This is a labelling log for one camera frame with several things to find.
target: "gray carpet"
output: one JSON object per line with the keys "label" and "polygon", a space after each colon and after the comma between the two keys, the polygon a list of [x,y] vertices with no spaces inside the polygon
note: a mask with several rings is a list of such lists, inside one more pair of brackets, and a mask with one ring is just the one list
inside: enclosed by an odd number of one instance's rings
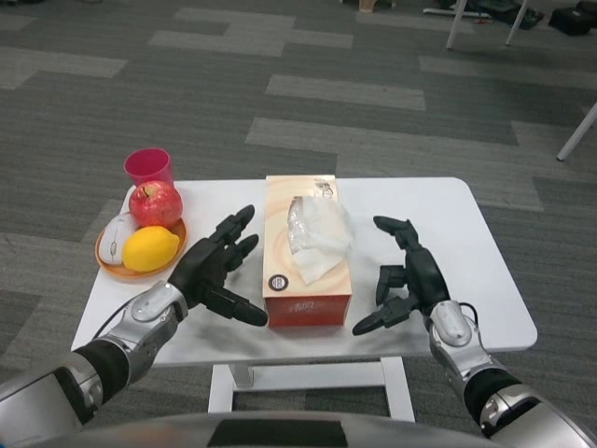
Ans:
{"label": "gray carpet", "polygon": [[[122,162],[159,146],[179,179],[461,177],[539,330],[500,359],[597,428],[597,133],[555,161],[597,101],[596,37],[543,22],[507,49],[506,25],[467,21],[447,52],[451,21],[423,6],[0,5],[0,380],[70,347],[97,232],[130,185]],[[417,421],[477,432],[432,360],[405,363]],[[90,426],[205,412],[210,375],[154,370]],[[240,394],[235,408],[387,414],[380,389]]]}

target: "red apple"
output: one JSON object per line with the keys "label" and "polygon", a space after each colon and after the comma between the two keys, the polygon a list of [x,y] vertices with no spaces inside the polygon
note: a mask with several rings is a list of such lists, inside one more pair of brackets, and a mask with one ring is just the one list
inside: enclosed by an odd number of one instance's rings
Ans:
{"label": "red apple", "polygon": [[169,229],[183,214],[183,200],[172,185],[150,180],[132,193],[129,210],[142,227],[163,226]]}

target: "white chair leg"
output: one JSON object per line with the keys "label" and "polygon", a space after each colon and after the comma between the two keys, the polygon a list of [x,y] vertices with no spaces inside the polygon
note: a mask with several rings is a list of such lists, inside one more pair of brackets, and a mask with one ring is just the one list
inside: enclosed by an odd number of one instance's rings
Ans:
{"label": "white chair leg", "polygon": [[597,119],[597,103],[591,108],[585,119],[582,120],[580,125],[576,128],[575,133],[568,139],[566,144],[563,146],[562,150],[557,156],[559,161],[564,161],[566,157],[570,155],[573,149],[578,145],[580,139],[583,135],[589,130],[590,126],[595,122]]}
{"label": "white chair leg", "polygon": [[454,22],[451,24],[450,35],[448,36],[448,42],[446,43],[446,49],[451,49],[451,46],[454,43],[456,33],[458,32],[458,25],[463,17],[463,12],[465,12],[465,6],[466,0],[458,0],[458,4],[456,5],[456,16],[454,17]]}
{"label": "white chair leg", "polygon": [[510,42],[514,38],[514,34],[521,26],[522,19],[524,18],[524,14],[526,14],[526,8],[529,6],[529,0],[524,0],[521,5],[521,9],[519,10],[519,15],[516,16],[516,20],[514,20],[514,24],[512,25],[512,29],[510,30],[510,34],[507,37],[506,45],[510,45]]}

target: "orange tissue box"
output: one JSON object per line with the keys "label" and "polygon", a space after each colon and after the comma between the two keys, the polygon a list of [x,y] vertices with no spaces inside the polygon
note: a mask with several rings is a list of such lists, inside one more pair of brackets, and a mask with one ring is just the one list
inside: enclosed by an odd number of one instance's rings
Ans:
{"label": "orange tissue box", "polygon": [[353,295],[348,263],[306,285],[288,241],[288,210],[295,197],[338,200],[333,175],[269,175],[266,178],[263,298],[270,327],[343,325]]}

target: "white computer mouse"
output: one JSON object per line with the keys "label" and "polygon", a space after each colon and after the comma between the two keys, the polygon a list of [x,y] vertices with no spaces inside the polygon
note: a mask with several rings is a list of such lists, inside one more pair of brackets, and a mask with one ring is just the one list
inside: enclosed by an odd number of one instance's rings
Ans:
{"label": "white computer mouse", "polygon": [[105,226],[104,236],[98,250],[100,259],[106,264],[122,264],[122,249],[135,231],[139,229],[130,213],[114,217]]}

